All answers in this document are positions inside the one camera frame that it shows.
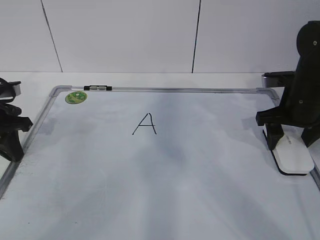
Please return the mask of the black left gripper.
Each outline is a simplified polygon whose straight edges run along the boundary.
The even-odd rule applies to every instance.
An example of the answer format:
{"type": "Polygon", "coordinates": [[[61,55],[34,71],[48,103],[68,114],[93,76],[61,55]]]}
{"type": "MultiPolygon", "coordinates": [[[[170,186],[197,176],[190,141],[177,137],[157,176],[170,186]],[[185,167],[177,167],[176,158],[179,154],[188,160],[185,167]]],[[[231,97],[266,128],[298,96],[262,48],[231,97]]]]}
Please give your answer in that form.
{"type": "Polygon", "coordinates": [[[30,118],[21,113],[17,106],[0,104],[0,155],[10,162],[20,162],[24,156],[18,131],[28,132],[33,126],[30,118]]]}

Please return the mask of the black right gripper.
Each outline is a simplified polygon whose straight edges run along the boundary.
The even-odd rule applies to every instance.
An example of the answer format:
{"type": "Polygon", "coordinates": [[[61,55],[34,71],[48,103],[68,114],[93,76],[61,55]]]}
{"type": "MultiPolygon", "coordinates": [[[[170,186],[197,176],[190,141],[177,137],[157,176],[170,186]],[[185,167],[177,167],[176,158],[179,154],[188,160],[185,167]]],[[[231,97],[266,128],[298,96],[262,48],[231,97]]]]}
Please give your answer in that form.
{"type": "Polygon", "coordinates": [[[300,59],[280,104],[258,111],[255,119],[258,126],[265,126],[271,151],[284,136],[282,125],[304,127],[301,139],[307,148],[316,142],[320,138],[320,61],[300,59]]]}

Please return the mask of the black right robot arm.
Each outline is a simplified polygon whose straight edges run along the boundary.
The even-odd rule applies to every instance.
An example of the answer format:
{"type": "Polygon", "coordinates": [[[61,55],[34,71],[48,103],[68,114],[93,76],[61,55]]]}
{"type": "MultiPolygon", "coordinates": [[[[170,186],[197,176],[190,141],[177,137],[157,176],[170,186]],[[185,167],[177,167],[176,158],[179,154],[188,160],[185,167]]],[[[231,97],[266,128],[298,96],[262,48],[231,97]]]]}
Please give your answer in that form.
{"type": "Polygon", "coordinates": [[[303,128],[301,139],[310,147],[320,138],[320,22],[309,21],[298,32],[299,54],[294,71],[263,74],[267,87],[283,87],[278,106],[256,114],[258,126],[266,127],[268,148],[275,149],[284,136],[282,126],[303,128]]]}

